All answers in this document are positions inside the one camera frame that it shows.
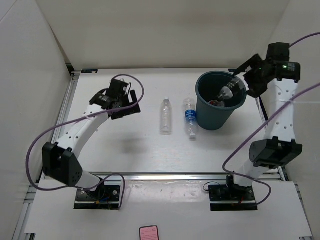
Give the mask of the clear unlabelled plastic bottle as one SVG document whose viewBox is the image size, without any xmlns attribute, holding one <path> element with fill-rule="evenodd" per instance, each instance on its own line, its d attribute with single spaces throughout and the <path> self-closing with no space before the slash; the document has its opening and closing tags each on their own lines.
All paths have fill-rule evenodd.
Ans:
<svg viewBox="0 0 320 240">
<path fill-rule="evenodd" d="M 160 109 L 160 133 L 170 135 L 172 133 L 172 105 L 168 97 L 164 98 Z"/>
</svg>

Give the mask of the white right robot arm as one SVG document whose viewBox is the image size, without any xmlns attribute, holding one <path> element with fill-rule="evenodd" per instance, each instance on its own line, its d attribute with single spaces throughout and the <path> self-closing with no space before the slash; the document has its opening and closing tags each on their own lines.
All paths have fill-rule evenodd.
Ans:
<svg viewBox="0 0 320 240">
<path fill-rule="evenodd" d="M 259 98 L 265 92 L 270 93 L 270 115 L 265 121 L 264 138 L 251 144 L 249 159 L 226 178 L 224 193 L 230 200 L 238 199 L 253 181 L 269 170 L 287 165 L 303 150 L 296 142 L 291 104 L 301 79 L 301 65 L 290 61 L 290 44 L 269 44 L 266 58 L 255 54 L 233 75 L 240 73 L 244 73 L 248 96 Z"/>
</svg>

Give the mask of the blue label plastic bottle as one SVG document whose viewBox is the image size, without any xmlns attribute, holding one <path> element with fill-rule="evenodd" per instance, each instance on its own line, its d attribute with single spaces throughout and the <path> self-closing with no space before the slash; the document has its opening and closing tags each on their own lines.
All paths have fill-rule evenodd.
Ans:
<svg viewBox="0 0 320 240">
<path fill-rule="evenodd" d="M 190 140 L 195 141 L 198 132 L 198 122 L 196 117 L 196 104 L 194 99 L 184 100 L 185 131 Z"/>
</svg>

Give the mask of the red label plastic bottle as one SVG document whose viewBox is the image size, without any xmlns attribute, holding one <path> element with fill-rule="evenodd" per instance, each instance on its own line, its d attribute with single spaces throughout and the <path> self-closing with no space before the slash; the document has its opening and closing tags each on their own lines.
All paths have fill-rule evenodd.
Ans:
<svg viewBox="0 0 320 240">
<path fill-rule="evenodd" d="M 216 106 L 216 107 L 220 107 L 220 108 L 224 108 L 225 107 L 225 102 L 224 101 L 219 101 L 219 100 L 211 100 L 209 102 L 210 105 Z"/>
</svg>

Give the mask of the black label plastic bottle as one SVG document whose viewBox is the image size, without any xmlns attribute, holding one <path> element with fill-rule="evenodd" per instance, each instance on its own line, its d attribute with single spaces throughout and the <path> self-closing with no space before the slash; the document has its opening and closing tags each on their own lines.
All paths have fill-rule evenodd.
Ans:
<svg viewBox="0 0 320 240">
<path fill-rule="evenodd" d="M 234 78 L 220 90 L 217 99 L 219 101 L 230 100 L 242 90 L 242 81 Z"/>
</svg>

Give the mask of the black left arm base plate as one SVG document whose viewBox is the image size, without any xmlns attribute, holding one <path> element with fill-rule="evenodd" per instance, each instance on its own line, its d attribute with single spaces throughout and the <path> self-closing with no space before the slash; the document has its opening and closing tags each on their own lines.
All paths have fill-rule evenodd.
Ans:
<svg viewBox="0 0 320 240">
<path fill-rule="evenodd" d="M 76 191 L 75 210 L 118 210 L 120 207 L 121 185 L 107 183 L 95 191 Z"/>
</svg>

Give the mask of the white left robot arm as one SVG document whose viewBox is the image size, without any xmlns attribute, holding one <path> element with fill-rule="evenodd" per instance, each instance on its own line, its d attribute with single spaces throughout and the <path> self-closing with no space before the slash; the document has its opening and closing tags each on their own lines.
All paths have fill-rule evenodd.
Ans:
<svg viewBox="0 0 320 240">
<path fill-rule="evenodd" d="M 184 131 L 182 98 L 191 89 L 191 72 L 139 71 L 138 100 L 126 74 L 89 101 L 83 116 L 54 143 L 42 148 L 43 171 L 65 187 L 87 192 L 93 200 L 106 193 L 99 173 L 220 173 L 222 163 L 261 122 L 247 103 L 217 130 L 190 140 Z"/>
</svg>

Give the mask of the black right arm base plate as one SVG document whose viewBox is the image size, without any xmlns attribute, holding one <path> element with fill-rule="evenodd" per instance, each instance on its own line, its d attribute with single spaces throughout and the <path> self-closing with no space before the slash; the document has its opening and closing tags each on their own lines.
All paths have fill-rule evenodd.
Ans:
<svg viewBox="0 0 320 240">
<path fill-rule="evenodd" d="M 209 194 L 210 210 L 212 212 L 257 211 L 257 202 L 252 187 L 244 190 L 233 189 L 228 184 L 209 181 L 203 185 L 205 193 Z"/>
</svg>

